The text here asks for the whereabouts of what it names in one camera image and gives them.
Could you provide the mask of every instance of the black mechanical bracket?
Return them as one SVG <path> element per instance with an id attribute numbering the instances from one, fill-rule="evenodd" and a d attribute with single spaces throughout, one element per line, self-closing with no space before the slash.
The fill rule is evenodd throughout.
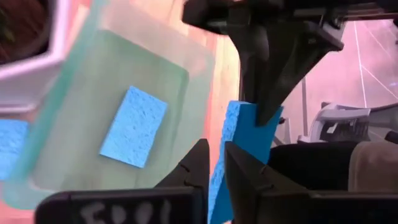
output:
<path id="1" fill-rule="evenodd" d="M 398 223 L 397 194 L 307 190 L 232 142 L 224 156 L 235 224 Z"/>
<path id="2" fill-rule="evenodd" d="M 182 21 L 229 35 L 241 61 L 239 99 L 265 125 L 299 81 L 340 51 L 345 22 L 397 16 L 389 0 L 188 0 Z"/>
<path id="3" fill-rule="evenodd" d="M 176 168 L 161 180 L 159 187 L 193 187 L 202 193 L 203 219 L 207 222 L 208 192 L 210 176 L 210 147 L 207 139 L 199 140 L 188 154 L 178 163 Z"/>

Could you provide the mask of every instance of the gray fabric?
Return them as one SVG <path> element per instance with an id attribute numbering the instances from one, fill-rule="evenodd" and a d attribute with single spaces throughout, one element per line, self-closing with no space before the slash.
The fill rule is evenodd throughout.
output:
<path id="1" fill-rule="evenodd" d="M 398 192 L 398 145 L 359 143 L 351 155 L 348 191 Z"/>

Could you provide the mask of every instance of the white object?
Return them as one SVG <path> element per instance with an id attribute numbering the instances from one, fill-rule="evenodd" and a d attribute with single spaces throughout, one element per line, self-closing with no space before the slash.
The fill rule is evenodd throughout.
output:
<path id="1" fill-rule="evenodd" d="M 336 125 L 339 121 L 356 119 L 356 118 L 368 118 L 371 113 L 370 108 L 346 110 L 344 106 L 336 105 L 331 103 L 323 107 L 312 122 L 310 135 L 299 136 L 298 141 L 301 142 L 323 142 L 320 140 L 321 131 L 326 121 L 336 121 L 336 124 L 328 129 L 328 132 L 335 132 Z"/>
<path id="2" fill-rule="evenodd" d="M 53 0 L 53 3 L 48 51 L 0 66 L 0 113 L 22 113 L 35 109 L 61 70 L 65 59 L 70 2 Z"/>

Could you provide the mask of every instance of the blue foam piece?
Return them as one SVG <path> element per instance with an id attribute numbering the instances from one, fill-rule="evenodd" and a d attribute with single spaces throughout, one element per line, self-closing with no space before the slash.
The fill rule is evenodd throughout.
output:
<path id="1" fill-rule="evenodd" d="M 29 123 L 0 119 L 0 180 L 9 177 L 24 146 Z"/>
<path id="2" fill-rule="evenodd" d="M 208 223 L 221 224 L 233 219 L 232 205 L 224 178 L 224 145 L 232 141 L 267 164 L 276 127 L 282 114 L 282 107 L 266 126 L 255 127 L 256 105 L 240 101 L 230 101 L 225 116 L 220 144 L 220 157 L 216 164 L 209 186 Z"/>
<path id="3" fill-rule="evenodd" d="M 166 110 L 167 103 L 130 86 L 100 154 L 144 168 Z"/>

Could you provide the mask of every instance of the table surface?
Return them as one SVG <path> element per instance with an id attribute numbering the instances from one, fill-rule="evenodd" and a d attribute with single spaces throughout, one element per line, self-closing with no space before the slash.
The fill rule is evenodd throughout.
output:
<path id="1" fill-rule="evenodd" d="M 230 100 L 238 98 L 239 86 L 239 57 L 238 53 L 228 37 L 215 35 L 195 27 L 188 26 L 180 20 L 184 0 L 133 0 L 132 4 L 139 7 L 152 17 L 168 24 L 183 35 L 202 44 L 215 56 L 216 63 L 213 75 L 211 93 L 208 100 L 208 112 L 205 123 L 204 138 L 210 144 L 211 173 L 219 156 L 221 130 L 226 108 Z M 82 18 L 79 16 L 82 8 L 90 5 L 90 0 L 73 0 L 71 6 L 71 18 Z M 73 21 L 70 24 L 69 36 L 73 39 L 76 32 L 73 25 L 81 21 Z M 33 122 L 40 107 L 34 111 L 23 114 L 2 114 L 4 119 L 22 119 Z M 8 208 L 0 202 L 1 223 L 32 223 L 32 212 L 20 211 Z"/>

